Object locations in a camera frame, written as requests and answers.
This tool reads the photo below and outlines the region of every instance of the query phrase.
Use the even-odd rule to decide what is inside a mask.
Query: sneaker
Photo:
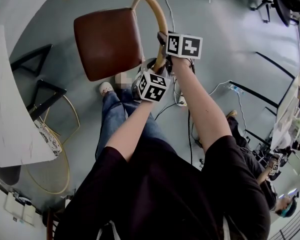
[[[113,91],[113,87],[109,82],[103,82],[102,84],[100,84],[99,86],[99,91],[101,93],[101,95],[104,97],[106,95],[107,92]]]
[[[235,118],[238,115],[238,112],[236,110],[232,110],[227,116],[226,119],[228,119],[229,117],[233,117]]]
[[[129,89],[132,85],[132,78],[128,78],[126,72],[116,74],[114,81],[120,89]]]

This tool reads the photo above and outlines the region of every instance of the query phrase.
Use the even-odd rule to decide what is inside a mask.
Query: chair leg
[[[270,9],[269,9],[269,4],[267,3],[266,5],[265,5],[265,7],[266,7],[266,13],[268,14],[268,20],[263,20],[263,22],[264,23],[269,23],[270,22]]]
[[[54,94],[30,113],[30,117],[33,121],[36,120],[39,116],[41,116],[49,107],[51,107],[56,101],[58,101],[67,92],[66,89],[62,89],[58,86],[55,86],[51,83],[45,82],[42,79],[40,79],[36,82],[36,87],[31,99],[31,103],[26,107],[28,111],[35,106],[38,91],[41,88],[50,89],[54,91]]]
[[[268,2],[263,0],[262,3],[257,8],[251,7],[250,9],[251,9],[251,11],[259,10],[260,8],[264,7],[267,4],[268,4]]]

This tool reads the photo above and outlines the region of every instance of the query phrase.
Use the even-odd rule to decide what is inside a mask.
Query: gray floor
[[[70,183],[63,196],[78,188],[92,168],[101,126],[102,97],[97,91],[101,81],[89,82],[84,73],[74,38],[74,19],[93,11],[130,6],[132,1],[48,0],[27,26],[11,55],[10,60],[13,61],[40,46],[49,43],[54,45],[37,79],[45,79],[66,88],[66,95],[76,108],[81,122],[79,131],[65,145],[70,165]],[[172,30],[165,0],[157,1]],[[275,9],[270,12],[271,22],[263,23],[265,8],[250,11],[250,6],[259,4],[260,0],[211,0],[211,3],[209,0],[169,0],[169,3],[175,31],[203,37],[201,60],[195,62],[195,67],[199,81],[208,92],[218,83],[233,80],[275,102],[280,101],[291,79],[254,52],[267,55],[296,75],[300,57],[295,26],[285,27]],[[156,19],[144,1],[139,4],[136,12],[144,55],[146,58],[155,57],[159,46]],[[36,79],[22,70],[14,75],[27,105]],[[222,85],[212,97],[225,114],[237,110],[240,127],[244,129],[237,94]],[[244,93],[241,102],[247,128],[266,137],[275,122],[275,117],[265,110],[266,104],[249,93]],[[173,90],[170,88],[165,100],[155,107],[153,114],[156,115],[166,104],[173,103]],[[157,121],[178,155],[189,162],[187,117],[186,108],[174,106]],[[47,124],[62,134],[61,139],[66,138],[76,127],[72,111],[63,100],[53,105]],[[251,147],[255,148],[257,144],[251,137]],[[203,156],[202,149],[194,144],[193,160],[196,166]],[[28,168],[36,179],[40,179],[42,176],[36,172],[36,166],[30,165]],[[59,174],[54,174],[53,170],[48,173],[48,186],[60,180]],[[15,187],[32,198],[38,208],[60,200],[60,195],[45,194],[37,188],[24,168]]]

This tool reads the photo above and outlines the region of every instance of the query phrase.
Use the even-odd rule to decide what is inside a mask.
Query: black metal frame
[[[300,231],[300,210],[294,217],[279,230],[278,233],[273,235],[269,240],[291,240]]]
[[[35,77],[39,76],[52,46],[53,46],[52,44],[47,44],[45,46],[42,46],[38,49],[35,49],[33,51],[26,53],[25,55],[23,55],[22,57],[17,59],[15,62],[10,64],[12,71],[15,71],[17,69],[24,69],[24,70],[30,72],[31,74],[33,74]],[[27,62],[28,60],[31,60],[39,55],[42,55],[42,57],[41,57],[41,60],[35,70],[32,70],[31,68],[28,68],[28,67],[22,65],[23,63]]]
[[[46,81],[43,81],[42,79],[38,80],[36,82],[35,90],[31,99],[30,104],[26,107],[28,111],[34,108],[36,103],[36,98],[38,95],[39,89],[50,89],[54,91],[55,93],[53,96],[48,98],[44,103],[40,104],[34,111],[30,113],[31,119],[34,121],[36,120],[40,115],[42,115],[49,107],[51,107],[57,100],[59,100],[63,95],[66,94],[67,90],[62,89],[60,87],[57,87],[51,83],[48,83]]]

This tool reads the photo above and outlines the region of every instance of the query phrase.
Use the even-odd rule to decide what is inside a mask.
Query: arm
[[[227,119],[189,68],[187,59],[172,57],[173,71],[189,107],[204,152],[219,138],[232,135]]]
[[[256,181],[258,182],[259,186],[261,185],[262,182],[264,182],[266,180],[266,178],[268,177],[269,173],[271,172],[272,168],[274,167],[276,160],[275,159],[271,159],[269,161],[269,165],[264,169],[264,171],[258,176],[258,178],[256,179]]]
[[[256,179],[258,182],[258,185],[260,186],[262,182],[266,180],[268,177],[269,173],[271,172],[272,168],[270,166],[266,167],[264,171],[259,175],[259,177]]]
[[[153,102],[143,100],[132,115],[115,131],[105,146],[115,148],[126,161],[129,161],[153,107]]]

